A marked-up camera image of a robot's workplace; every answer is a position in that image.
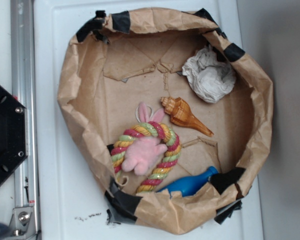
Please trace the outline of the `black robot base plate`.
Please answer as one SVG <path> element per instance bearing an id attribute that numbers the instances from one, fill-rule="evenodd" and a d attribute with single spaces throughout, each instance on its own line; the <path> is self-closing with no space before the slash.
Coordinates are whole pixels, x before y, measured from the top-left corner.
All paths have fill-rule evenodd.
<path id="1" fill-rule="evenodd" d="M 0 186 L 27 157 L 26 108 L 0 85 Z"/>

